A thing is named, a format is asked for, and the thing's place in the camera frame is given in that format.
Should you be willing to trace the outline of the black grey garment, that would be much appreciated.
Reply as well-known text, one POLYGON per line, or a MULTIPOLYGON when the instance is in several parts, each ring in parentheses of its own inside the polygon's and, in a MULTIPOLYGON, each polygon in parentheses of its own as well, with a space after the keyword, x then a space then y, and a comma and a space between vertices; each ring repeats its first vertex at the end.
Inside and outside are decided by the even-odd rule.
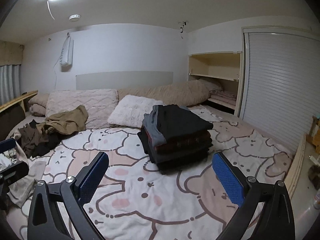
POLYGON ((186 137, 208 131, 213 124, 178 105, 154 105, 142 121, 153 147, 166 144, 175 137, 186 137))

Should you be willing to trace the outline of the stack of dark folded clothes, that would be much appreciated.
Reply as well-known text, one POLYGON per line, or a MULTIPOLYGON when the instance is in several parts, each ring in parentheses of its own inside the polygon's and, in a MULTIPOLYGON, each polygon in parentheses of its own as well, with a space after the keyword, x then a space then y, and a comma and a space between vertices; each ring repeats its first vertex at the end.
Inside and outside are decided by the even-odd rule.
POLYGON ((145 154, 162 174, 175 172, 203 161, 208 157, 209 149, 213 145, 209 131, 175 137, 166 144, 156 147, 151 146, 145 129, 142 128, 138 132, 138 137, 145 154))

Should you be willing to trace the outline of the beige sweatshirt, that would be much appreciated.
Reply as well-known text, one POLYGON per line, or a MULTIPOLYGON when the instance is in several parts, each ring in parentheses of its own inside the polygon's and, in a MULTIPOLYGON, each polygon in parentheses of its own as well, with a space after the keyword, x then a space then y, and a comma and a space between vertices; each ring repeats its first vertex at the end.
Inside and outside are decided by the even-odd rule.
POLYGON ((37 161, 31 165, 27 176, 9 186, 8 196, 15 205, 18 207, 24 205, 33 193, 37 182, 42 179, 45 168, 45 161, 37 161))

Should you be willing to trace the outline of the dark brown garment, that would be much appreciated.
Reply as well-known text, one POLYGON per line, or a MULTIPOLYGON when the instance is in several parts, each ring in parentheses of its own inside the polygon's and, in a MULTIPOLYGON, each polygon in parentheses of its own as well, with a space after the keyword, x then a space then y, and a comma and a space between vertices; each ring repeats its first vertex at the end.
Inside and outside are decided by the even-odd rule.
POLYGON ((76 132, 66 133, 58 131, 53 126, 35 120, 19 128, 14 138, 24 151, 27 158, 42 157, 56 148, 61 141, 75 135, 76 132))

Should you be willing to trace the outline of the pink bear print bedsheet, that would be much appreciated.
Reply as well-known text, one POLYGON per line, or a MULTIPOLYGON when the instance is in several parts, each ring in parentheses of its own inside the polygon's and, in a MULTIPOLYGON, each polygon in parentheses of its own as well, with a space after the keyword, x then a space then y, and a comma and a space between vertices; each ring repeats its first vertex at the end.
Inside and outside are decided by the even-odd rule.
POLYGON ((258 220, 254 239, 292 239, 292 207, 283 181, 293 153, 238 118, 207 108, 189 109, 213 124, 209 155, 195 165, 162 174, 145 154, 143 128, 87 129, 31 165, 45 161, 42 179, 7 221, 19 239, 241 239, 258 220), (78 203, 78 173, 108 155, 108 169, 91 201, 78 203), (245 177, 245 201, 233 204, 212 158, 222 152, 245 177))

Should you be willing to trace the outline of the olive tan garment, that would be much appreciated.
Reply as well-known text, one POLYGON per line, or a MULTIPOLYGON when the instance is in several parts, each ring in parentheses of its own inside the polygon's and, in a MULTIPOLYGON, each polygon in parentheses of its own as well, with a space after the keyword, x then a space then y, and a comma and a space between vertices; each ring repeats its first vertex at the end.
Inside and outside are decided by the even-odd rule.
POLYGON ((41 134, 60 133, 73 135, 86 130, 88 112, 83 105, 79 105, 72 111, 56 113, 45 118, 36 125, 41 134))

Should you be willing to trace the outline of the wooden side ledge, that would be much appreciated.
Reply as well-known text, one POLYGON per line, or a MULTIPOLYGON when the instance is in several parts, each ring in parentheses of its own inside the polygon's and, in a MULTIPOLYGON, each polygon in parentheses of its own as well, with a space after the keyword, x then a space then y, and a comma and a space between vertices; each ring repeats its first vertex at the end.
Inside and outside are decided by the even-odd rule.
POLYGON ((1 105, 0 107, 0 112, 2 113, 3 111, 9 109, 10 107, 18 104, 22 107, 24 113, 26 112, 25 110, 25 100, 28 100, 30 98, 32 98, 33 96, 36 96, 38 94, 38 90, 34 90, 34 91, 31 91, 31 92, 27 92, 27 93, 24 93, 23 95, 17 97, 17 98, 14 98, 12 99, 11 101, 7 102, 6 104, 4 105, 1 105))

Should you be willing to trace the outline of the pink quilted pillow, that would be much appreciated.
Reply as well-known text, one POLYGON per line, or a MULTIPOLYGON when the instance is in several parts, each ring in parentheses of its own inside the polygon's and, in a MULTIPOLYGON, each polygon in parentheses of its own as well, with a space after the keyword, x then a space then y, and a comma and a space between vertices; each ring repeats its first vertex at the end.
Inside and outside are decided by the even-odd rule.
POLYGON ((118 92, 115 89, 58 90, 49 94, 46 117, 83 105, 88 113, 87 129, 110 128, 113 125, 108 118, 117 104, 118 92))

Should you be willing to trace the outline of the white fluffy pillow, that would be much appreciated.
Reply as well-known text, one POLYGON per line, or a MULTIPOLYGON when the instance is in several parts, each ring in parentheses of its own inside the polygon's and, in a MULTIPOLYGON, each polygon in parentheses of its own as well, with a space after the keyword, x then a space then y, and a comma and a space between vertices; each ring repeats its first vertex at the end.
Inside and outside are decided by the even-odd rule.
POLYGON ((164 102, 142 96, 126 95, 119 101, 107 121, 112 125, 140 128, 144 115, 149 114, 154 105, 164 105, 164 102))

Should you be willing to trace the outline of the long beige bolster blanket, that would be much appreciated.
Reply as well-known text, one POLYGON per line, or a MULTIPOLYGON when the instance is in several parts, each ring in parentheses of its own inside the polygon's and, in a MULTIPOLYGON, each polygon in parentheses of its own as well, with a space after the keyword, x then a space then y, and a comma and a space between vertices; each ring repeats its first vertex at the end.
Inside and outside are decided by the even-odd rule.
POLYGON ((213 91, 223 91, 221 83, 198 79, 158 87, 123 88, 118 90, 118 98, 120 101, 134 95, 161 100, 165 105, 195 106, 210 98, 213 91))

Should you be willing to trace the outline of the grey headboard panel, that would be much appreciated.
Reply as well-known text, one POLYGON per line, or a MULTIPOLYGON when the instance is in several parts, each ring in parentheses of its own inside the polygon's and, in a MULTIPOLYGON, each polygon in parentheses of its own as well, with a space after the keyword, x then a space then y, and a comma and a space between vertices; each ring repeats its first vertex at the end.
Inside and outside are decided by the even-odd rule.
POLYGON ((77 90, 157 87, 173 83, 173 72, 121 71, 76 76, 77 90))

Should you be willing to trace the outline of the white slatted closet door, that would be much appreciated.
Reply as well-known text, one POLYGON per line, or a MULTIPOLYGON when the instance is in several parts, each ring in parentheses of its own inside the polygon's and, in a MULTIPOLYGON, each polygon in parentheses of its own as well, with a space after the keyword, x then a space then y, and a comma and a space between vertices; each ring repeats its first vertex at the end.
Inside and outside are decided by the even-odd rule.
POLYGON ((319 36, 245 28, 240 118, 295 151, 319 115, 319 36))

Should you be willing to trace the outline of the smoke detector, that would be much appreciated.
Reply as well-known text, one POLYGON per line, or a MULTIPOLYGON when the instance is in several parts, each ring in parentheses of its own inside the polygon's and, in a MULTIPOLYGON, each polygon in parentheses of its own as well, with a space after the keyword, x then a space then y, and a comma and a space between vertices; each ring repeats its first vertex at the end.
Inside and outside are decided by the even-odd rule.
POLYGON ((76 22, 76 21, 80 20, 80 18, 81 18, 81 15, 73 14, 73 15, 69 16, 69 21, 70 22, 76 22))

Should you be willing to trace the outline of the wooden bed frame edge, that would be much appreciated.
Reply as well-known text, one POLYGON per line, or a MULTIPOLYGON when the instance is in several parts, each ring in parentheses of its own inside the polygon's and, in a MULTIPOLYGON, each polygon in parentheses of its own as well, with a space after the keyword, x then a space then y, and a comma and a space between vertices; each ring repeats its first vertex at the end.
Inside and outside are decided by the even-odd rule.
POLYGON ((300 139, 294 159, 284 180, 290 199, 292 199, 294 195, 302 170, 303 160, 305 156, 306 138, 307 134, 304 133, 300 139))

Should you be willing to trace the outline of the white wall air conditioner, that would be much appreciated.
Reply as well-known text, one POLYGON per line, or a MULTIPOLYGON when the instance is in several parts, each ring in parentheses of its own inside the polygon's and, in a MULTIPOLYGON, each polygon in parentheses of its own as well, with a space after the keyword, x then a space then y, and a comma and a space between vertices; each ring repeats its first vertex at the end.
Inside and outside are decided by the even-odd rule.
POLYGON ((60 54, 60 66, 68 67, 73 62, 73 47, 74 40, 69 35, 63 43, 61 54, 60 54))

